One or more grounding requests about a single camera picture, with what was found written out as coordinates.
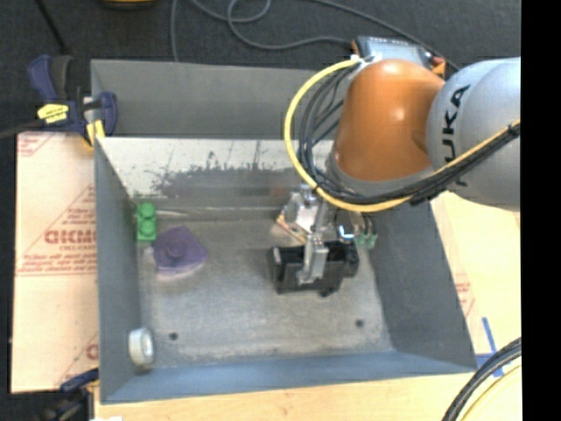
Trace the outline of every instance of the blue clamp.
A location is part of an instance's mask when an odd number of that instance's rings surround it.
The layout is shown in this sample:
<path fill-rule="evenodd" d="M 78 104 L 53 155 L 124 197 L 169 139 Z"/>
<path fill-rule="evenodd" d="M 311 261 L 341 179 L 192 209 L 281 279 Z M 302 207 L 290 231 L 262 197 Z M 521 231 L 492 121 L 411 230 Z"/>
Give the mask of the blue clamp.
<path fill-rule="evenodd" d="M 99 369 L 94 368 L 64 382 L 59 392 L 63 395 L 59 402 L 42 410 L 41 421 L 64 421 L 70 419 L 81 408 L 91 419 L 94 415 L 93 395 L 85 386 L 99 379 Z"/>
<path fill-rule="evenodd" d="M 27 68 L 27 75 L 32 87 L 39 92 L 43 99 L 43 108 L 48 113 L 49 104 L 52 108 L 64 108 L 54 117 L 41 117 L 44 131 L 77 132 L 90 144 L 93 143 L 92 132 L 103 132 L 111 135 L 117 125 L 117 99 L 111 92 L 102 92 L 90 103 L 70 100 L 66 93 L 67 66 L 72 60 L 71 56 L 63 55 L 51 58 L 44 54 L 32 61 Z M 96 129 L 92 130 L 92 122 L 85 118 L 88 111 L 97 111 Z"/>

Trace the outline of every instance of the yellow cable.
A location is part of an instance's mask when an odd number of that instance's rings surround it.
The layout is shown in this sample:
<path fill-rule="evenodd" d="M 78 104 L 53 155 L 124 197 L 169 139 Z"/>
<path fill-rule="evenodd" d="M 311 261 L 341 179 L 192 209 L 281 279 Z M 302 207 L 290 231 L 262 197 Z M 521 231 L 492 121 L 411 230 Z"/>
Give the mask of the yellow cable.
<path fill-rule="evenodd" d="M 306 172 L 306 169 L 302 166 L 302 164 L 298 160 L 298 156 L 296 155 L 296 151 L 294 150 L 294 148 L 292 146 L 292 136 L 291 136 L 292 121 L 294 119 L 296 108 L 298 107 L 298 104 L 300 103 L 302 98 L 306 95 L 306 93 L 308 93 L 308 91 L 317 82 L 321 81 L 327 75 L 330 75 L 333 72 L 337 72 L 338 70 L 341 70 L 343 68 L 348 68 L 348 67 L 350 67 L 354 64 L 357 64 L 359 61 L 360 61 L 359 59 L 350 59 L 350 60 L 347 60 L 347 61 L 338 62 L 337 64 L 333 64 L 332 66 L 329 66 L 329 67 L 325 68 L 324 70 L 321 70 L 321 71 L 317 72 L 315 75 L 313 75 L 311 78 L 309 78 L 302 85 L 301 88 L 298 89 L 298 91 L 296 92 L 296 95 L 293 97 L 292 101 L 290 102 L 290 105 L 288 106 L 287 115 L 285 116 L 285 119 L 284 119 L 284 142 L 285 142 L 285 146 L 286 146 L 286 149 L 287 149 L 287 152 L 288 152 L 288 157 L 290 158 L 290 161 L 292 162 L 292 164 L 293 164 L 296 172 L 298 173 L 298 175 L 300 175 L 300 177 L 304 180 L 304 182 L 306 182 L 312 189 L 314 189 L 317 192 L 317 194 L 319 196 L 321 196 L 325 201 L 333 204 L 334 206 L 338 207 L 339 209 L 345 209 L 346 211 L 347 210 L 348 211 L 355 211 L 355 212 L 384 211 L 386 209 L 390 209 L 390 208 L 393 208 L 393 207 L 395 207 L 399 204 L 407 202 L 408 200 L 410 200 L 413 197 L 413 195 L 404 196 L 402 198 L 396 198 L 396 199 L 393 199 L 393 200 L 385 201 L 383 203 L 374 203 L 374 204 L 347 203 L 346 201 L 343 201 L 343 200 L 340 200 L 338 198 L 335 198 L 334 196 L 331 196 L 329 193 L 327 193 L 325 190 L 323 190 L 321 187 L 319 187 L 317 182 L 314 181 L 314 178 L 312 178 Z M 519 124 L 520 124 L 520 119 L 516 120 L 511 126 L 515 127 Z M 444 167 L 439 168 L 433 175 L 441 173 L 441 172 L 445 171 L 447 168 L 453 167 L 458 162 L 463 160 L 466 156 L 469 156 L 470 154 L 473 154 L 473 153 L 479 151 L 481 148 L 485 147 L 489 142 L 491 142 L 496 137 L 503 134 L 508 129 L 509 129 L 508 127 L 505 127 L 500 132 L 497 132 L 494 136 L 490 137 L 489 139 L 486 139 L 486 140 L 482 141 L 478 145 L 476 145 L 473 148 L 471 148 L 470 150 L 468 150 L 466 153 L 461 154 L 454 161 L 451 161 L 448 164 L 446 164 Z"/>
<path fill-rule="evenodd" d="M 288 157 L 290 158 L 290 161 L 294 165 L 296 172 L 298 172 L 298 175 L 300 175 L 300 177 L 304 180 L 304 182 L 306 182 L 312 189 L 314 189 L 317 192 L 317 194 L 321 196 L 325 201 L 333 204 L 334 206 L 340 209 L 345 209 L 348 211 L 375 212 L 375 211 L 382 211 L 384 209 L 389 209 L 391 207 L 396 206 L 397 204 L 404 203 L 410 197 L 401 198 L 398 200 L 391 200 L 384 203 L 364 204 L 364 205 L 347 203 L 345 201 L 339 200 L 328 194 L 321 187 L 319 187 L 317 185 L 317 182 L 314 181 L 314 178 L 308 175 L 306 169 L 302 166 L 302 164 L 298 160 L 298 157 L 296 156 L 296 152 L 292 147 L 292 137 L 291 137 L 292 120 L 294 118 L 294 114 L 296 112 L 296 108 L 298 107 L 298 103 L 300 102 L 300 100 L 302 100 L 304 95 L 306 95 L 306 93 L 312 88 L 312 86 L 314 86 L 314 84 L 322 80 L 325 76 L 330 75 L 333 72 L 337 72 L 342 68 L 348 68 L 358 62 L 359 60 L 354 60 L 354 59 L 338 62 L 337 64 L 327 67 L 324 70 L 321 70 L 320 72 L 313 75 L 304 83 L 304 85 L 301 88 L 298 89 L 298 92 L 296 92 L 296 95 L 294 96 L 294 98 L 290 102 L 290 105 L 288 106 L 287 115 L 285 117 L 284 141 L 287 148 Z"/>
<path fill-rule="evenodd" d="M 508 389 L 514 382 L 515 378 L 521 373 L 522 364 L 508 370 L 501 378 L 493 382 L 481 395 L 470 405 L 465 411 L 461 421 L 468 421 L 469 417 L 477 413 L 483 405 L 489 402 L 489 398 L 495 397 L 498 392 Z"/>

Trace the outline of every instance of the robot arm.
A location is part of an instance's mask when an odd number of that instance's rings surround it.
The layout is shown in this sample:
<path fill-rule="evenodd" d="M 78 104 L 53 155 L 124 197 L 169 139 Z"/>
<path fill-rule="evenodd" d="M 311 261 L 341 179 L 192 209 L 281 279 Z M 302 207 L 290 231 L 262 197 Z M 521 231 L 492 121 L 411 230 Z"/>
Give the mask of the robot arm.
<path fill-rule="evenodd" d="M 307 231 L 304 245 L 273 249 L 271 268 L 280 293 L 316 289 L 328 295 L 356 273 L 359 242 L 349 235 L 349 225 L 329 214 L 343 210 L 364 216 L 420 203 L 445 189 L 475 203 L 519 210 L 520 58 L 474 64 L 446 82 L 422 55 L 421 61 L 377 57 L 371 63 L 344 61 L 314 75 L 288 108 L 288 155 L 307 191 L 316 196 L 314 204 L 296 207 L 315 209 L 316 216 L 308 213 L 305 218 L 314 223 L 300 226 Z M 433 65 L 440 66 L 438 61 Z M 319 114 L 330 112 L 330 104 L 323 105 L 326 96 L 349 77 L 340 119 L 332 125 L 337 134 L 326 167 L 320 169 L 312 151 L 330 127 L 322 127 L 325 119 Z M 328 84 L 310 98 L 302 116 L 297 153 L 291 136 L 296 107 L 323 79 Z M 298 209 L 290 213 L 283 223 L 299 218 Z M 354 225 L 355 240 L 375 239 L 375 228 L 365 226 Z M 336 247 L 344 253 L 334 267 L 330 257 Z"/>

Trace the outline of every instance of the purple object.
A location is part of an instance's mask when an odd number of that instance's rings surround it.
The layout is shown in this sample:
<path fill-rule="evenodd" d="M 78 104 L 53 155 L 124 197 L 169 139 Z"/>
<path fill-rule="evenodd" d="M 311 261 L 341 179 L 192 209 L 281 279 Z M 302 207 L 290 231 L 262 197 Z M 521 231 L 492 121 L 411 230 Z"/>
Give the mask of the purple object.
<path fill-rule="evenodd" d="M 209 257 L 204 246 L 183 225 L 159 234 L 153 250 L 156 266 L 163 275 L 188 275 Z"/>

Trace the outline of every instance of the black floor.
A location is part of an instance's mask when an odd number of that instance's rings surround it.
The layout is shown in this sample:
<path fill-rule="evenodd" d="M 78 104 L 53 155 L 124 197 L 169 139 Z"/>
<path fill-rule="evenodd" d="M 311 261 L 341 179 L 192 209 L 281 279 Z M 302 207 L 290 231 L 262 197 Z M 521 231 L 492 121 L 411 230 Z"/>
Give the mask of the black floor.
<path fill-rule="evenodd" d="M 225 13 L 230 0 L 200 1 Z M 332 1 L 409 32 L 460 67 L 521 54 L 521 0 Z M 39 102 L 27 81 L 26 67 L 40 54 L 71 53 L 75 60 L 69 84 L 86 87 L 91 58 L 172 61 L 172 2 L 162 0 L 142 11 L 112 11 L 97 0 L 0 0 L 0 131 L 33 118 Z M 262 4 L 262 0 L 252 2 L 252 14 Z M 326 43 L 284 51 L 248 46 L 232 35 L 226 23 L 210 18 L 187 0 L 180 0 L 176 16 L 181 61 L 319 69 L 348 54 L 344 47 Z M 318 35 L 352 39 L 360 34 L 391 34 L 362 18 L 302 0 L 273 0 L 265 17 L 241 25 L 240 30 L 248 38 L 269 45 Z M 9 394 L 14 150 L 14 139 L 0 139 L 0 419 L 25 421 L 54 395 Z"/>

